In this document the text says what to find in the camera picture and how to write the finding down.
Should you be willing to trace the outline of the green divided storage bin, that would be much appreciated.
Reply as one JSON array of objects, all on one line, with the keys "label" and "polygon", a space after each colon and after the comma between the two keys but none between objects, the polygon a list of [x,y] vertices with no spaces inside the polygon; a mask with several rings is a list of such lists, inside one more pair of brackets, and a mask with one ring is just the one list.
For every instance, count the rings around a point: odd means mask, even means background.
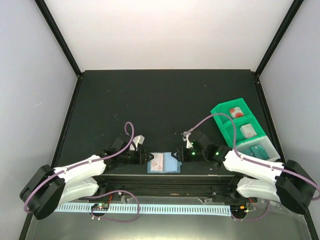
[{"label": "green divided storage bin", "polygon": [[219,103],[211,111],[227,145],[238,152],[275,162],[280,155],[243,98]]}]

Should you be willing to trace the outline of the left controller circuit board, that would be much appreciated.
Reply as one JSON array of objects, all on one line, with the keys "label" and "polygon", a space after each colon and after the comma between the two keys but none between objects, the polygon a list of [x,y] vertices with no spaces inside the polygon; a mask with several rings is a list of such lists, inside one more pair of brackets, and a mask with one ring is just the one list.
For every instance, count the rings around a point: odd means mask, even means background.
[{"label": "left controller circuit board", "polygon": [[91,210],[93,211],[107,211],[109,209],[109,204],[108,203],[95,203],[92,207]]}]

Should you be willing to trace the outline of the blue leather card holder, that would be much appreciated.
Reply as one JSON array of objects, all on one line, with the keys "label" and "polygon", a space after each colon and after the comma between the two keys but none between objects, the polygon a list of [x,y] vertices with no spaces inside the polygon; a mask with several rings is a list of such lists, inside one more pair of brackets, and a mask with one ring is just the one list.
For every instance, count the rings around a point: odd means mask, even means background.
[{"label": "blue leather card holder", "polygon": [[147,163],[147,173],[148,174],[177,174],[181,172],[182,162],[177,161],[171,156],[171,152],[152,152],[163,154],[163,171],[162,172],[151,172],[150,171],[150,161]]}]

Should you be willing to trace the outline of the black left side rail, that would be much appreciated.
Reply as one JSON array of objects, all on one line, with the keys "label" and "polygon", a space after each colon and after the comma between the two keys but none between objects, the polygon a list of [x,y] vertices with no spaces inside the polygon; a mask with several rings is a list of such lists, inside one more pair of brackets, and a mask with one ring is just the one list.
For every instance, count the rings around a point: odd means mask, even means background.
[{"label": "black left side rail", "polygon": [[[60,133],[60,136],[59,136],[59,139],[57,142],[57,146],[56,146],[56,149],[55,149],[55,152],[54,152],[51,164],[50,164],[51,167],[54,167],[60,158],[63,144],[65,142],[66,134],[67,134],[67,131],[68,131],[68,128],[70,125],[71,117],[72,117],[74,107],[75,107],[75,104],[77,101],[77,97],[79,94],[79,90],[81,87],[82,79],[83,79],[83,72],[77,76],[76,84],[75,84],[75,87],[74,87],[74,90],[73,90],[73,93],[71,96],[71,100],[70,100],[70,103],[69,103],[69,106],[67,109],[67,113],[66,113],[64,122],[63,122],[61,133]],[[20,236],[19,236],[18,240],[25,240],[26,239],[28,231],[29,231],[29,227],[31,225],[32,218],[33,218],[33,215],[31,213],[28,213],[26,215],[26,218],[25,218],[23,227],[21,229]]]}]

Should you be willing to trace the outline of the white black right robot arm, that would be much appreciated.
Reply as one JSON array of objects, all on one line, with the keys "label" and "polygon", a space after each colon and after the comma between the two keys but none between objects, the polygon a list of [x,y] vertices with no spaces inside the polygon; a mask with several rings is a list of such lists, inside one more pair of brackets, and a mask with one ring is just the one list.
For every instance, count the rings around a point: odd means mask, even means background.
[{"label": "white black right robot arm", "polygon": [[215,145],[198,130],[185,134],[183,140],[185,146],[171,153],[177,161],[207,161],[217,169],[224,167],[241,175],[236,184],[227,189],[228,198],[234,202],[260,198],[281,203],[291,212],[304,215],[316,199],[318,185],[296,161],[261,160],[226,145]]}]

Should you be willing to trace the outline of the black aluminium front rail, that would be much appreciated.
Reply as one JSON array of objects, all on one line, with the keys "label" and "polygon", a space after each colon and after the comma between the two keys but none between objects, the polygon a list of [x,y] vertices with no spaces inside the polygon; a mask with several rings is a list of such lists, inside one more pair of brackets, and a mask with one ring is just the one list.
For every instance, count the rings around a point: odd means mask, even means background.
[{"label": "black aluminium front rail", "polygon": [[236,192],[233,175],[120,175],[95,176],[100,196],[111,191],[128,191],[137,197],[182,197],[212,199],[214,202],[241,204],[248,201]]}]

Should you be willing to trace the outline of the black rear left frame post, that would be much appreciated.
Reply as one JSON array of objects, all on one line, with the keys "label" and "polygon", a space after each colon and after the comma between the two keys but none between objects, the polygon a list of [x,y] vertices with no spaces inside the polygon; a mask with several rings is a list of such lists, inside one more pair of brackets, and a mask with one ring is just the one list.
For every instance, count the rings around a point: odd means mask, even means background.
[{"label": "black rear left frame post", "polygon": [[82,76],[82,71],[80,70],[63,34],[61,33],[49,7],[47,6],[44,0],[35,0],[34,1],[40,10],[44,20],[46,21],[48,27],[50,28],[53,36],[55,37],[58,45],[60,46],[63,54],[65,55],[69,65],[71,66],[75,75],[79,78]]}]

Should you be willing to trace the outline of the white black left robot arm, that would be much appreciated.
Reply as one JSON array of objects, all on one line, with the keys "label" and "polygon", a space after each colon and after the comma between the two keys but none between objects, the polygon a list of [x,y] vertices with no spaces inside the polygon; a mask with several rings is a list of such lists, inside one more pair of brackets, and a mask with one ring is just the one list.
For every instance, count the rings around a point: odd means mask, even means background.
[{"label": "white black left robot arm", "polygon": [[62,167],[41,166],[19,194],[24,211],[42,220],[67,202],[103,199],[108,188],[94,178],[118,165],[144,165],[153,160],[154,155],[143,147],[144,140],[142,135],[120,135],[111,147],[84,160]]}]

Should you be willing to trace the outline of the right controller circuit board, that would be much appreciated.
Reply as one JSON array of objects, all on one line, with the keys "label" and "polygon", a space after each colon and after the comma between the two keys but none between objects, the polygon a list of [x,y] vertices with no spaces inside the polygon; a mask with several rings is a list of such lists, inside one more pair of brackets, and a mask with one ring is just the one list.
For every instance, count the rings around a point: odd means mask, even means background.
[{"label": "right controller circuit board", "polygon": [[254,205],[231,205],[230,211],[233,213],[248,213],[257,209]]}]

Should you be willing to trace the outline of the black frame post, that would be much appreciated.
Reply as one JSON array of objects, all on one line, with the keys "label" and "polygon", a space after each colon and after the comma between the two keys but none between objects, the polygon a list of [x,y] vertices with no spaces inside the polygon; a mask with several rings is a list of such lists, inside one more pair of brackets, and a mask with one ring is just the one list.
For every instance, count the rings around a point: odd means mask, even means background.
[{"label": "black frame post", "polygon": [[40,10],[44,20],[46,21],[48,27],[50,28],[53,36],[55,37],[58,45],[60,46],[63,54],[65,55],[69,65],[71,66],[75,75],[79,78],[82,76],[82,71],[80,70],[63,34],[61,33],[49,7],[47,6],[44,0],[35,0],[34,1]]},{"label": "black frame post", "polygon": [[294,20],[296,14],[298,13],[300,7],[302,6],[304,0],[293,0],[288,11],[286,12],[281,24],[279,25],[275,35],[273,36],[266,52],[264,53],[256,71],[255,75],[260,77],[266,68],[268,62],[270,61],[272,55],[274,54],[275,50],[277,49],[279,43],[281,42],[283,36],[285,35],[286,31],[288,30],[289,26],[291,25],[292,21]]}]

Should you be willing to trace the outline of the black right side rail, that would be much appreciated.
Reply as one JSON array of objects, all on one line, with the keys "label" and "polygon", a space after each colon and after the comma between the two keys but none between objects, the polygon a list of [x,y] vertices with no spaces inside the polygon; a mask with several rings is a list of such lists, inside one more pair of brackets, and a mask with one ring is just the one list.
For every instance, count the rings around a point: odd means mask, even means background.
[{"label": "black right side rail", "polygon": [[[280,160],[284,163],[287,162],[287,159],[285,158],[284,152],[282,150],[281,147],[281,143],[277,134],[277,130],[272,118],[272,114],[270,112],[270,108],[268,106],[267,100],[266,100],[266,96],[262,87],[262,82],[260,80],[260,75],[256,74],[255,72],[253,72],[253,81],[256,87],[256,91],[259,97],[259,101],[262,107],[262,111],[265,117],[265,121],[267,124],[267,128],[268,128],[268,132],[270,134],[271,137],[271,142],[275,145],[275,149],[278,151],[279,155],[280,155]],[[306,210],[305,214],[303,215],[304,219],[306,221],[306,225],[308,228],[308,232],[310,234],[310,237],[312,240],[319,240],[319,236],[316,230],[316,227],[314,225],[313,219],[311,217],[310,211],[309,209]]]}]

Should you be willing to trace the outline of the black rear right frame post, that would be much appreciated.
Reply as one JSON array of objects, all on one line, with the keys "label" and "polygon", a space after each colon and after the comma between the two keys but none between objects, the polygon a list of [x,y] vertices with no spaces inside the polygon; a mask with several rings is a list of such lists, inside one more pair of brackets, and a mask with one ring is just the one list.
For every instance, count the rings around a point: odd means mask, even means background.
[{"label": "black rear right frame post", "polygon": [[275,50],[277,49],[279,43],[281,42],[283,36],[285,35],[286,31],[288,30],[289,26],[291,25],[292,21],[294,20],[296,14],[298,13],[300,7],[302,6],[304,0],[293,0],[288,11],[286,12],[281,24],[279,25],[275,35],[273,36],[266,52],[264,53],[256,71],[255,75],[260,77],[266,68],[268,62],[270,61],[272,55],[274,54]]}]

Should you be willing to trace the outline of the white red credit card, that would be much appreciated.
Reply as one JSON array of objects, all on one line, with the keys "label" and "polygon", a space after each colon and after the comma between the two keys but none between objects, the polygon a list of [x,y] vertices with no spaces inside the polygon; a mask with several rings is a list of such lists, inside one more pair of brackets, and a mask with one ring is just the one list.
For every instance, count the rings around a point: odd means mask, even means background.
[{"label": "white red credit card", "polygon": [[151,172],[162,172],[164,170],[164,154],[153,153],[153,159],[150,161]]}]

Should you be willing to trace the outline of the controller circuit board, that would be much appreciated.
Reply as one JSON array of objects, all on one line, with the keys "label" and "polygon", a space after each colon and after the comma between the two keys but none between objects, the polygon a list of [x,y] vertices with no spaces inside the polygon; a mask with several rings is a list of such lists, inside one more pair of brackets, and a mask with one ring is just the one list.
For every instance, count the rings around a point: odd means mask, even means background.
[{"label": "controller circuit board", "polygon": [[109,204],[108,203],[95,203],[92,207],[91,210],[93,211],[107,211],[109,209]]},{"label": "controller circuit board", "polygon": [[254,205],[231,205],[230,211],[233,213],[248,213],[257,209]]}]

